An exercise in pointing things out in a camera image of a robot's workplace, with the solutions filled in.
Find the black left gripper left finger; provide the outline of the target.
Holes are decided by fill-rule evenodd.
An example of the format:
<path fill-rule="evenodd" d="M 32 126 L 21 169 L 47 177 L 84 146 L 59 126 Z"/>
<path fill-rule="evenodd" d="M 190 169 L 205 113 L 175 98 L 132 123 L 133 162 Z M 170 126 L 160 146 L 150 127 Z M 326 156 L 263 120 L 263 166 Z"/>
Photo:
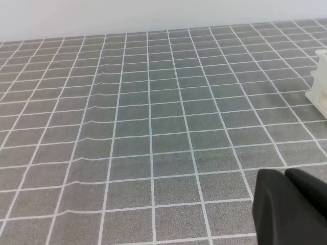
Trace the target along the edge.
<path fill-rule="evenodd" d="M 325 223 L 285 220 L 285 173 L 260 169 L 256 177 L 252 216 L 258 244 L 326 244 Z"/>

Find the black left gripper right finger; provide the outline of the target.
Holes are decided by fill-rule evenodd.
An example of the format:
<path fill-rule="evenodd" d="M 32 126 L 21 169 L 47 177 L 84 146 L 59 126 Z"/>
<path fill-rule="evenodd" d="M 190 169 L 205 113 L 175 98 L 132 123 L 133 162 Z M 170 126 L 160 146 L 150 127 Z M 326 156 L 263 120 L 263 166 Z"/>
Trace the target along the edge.
<path fill-rule="evenodd" d="M 326 183 L 297 169 L 285 171 L 285 220 L 289 223 L 326 222 Z"/>

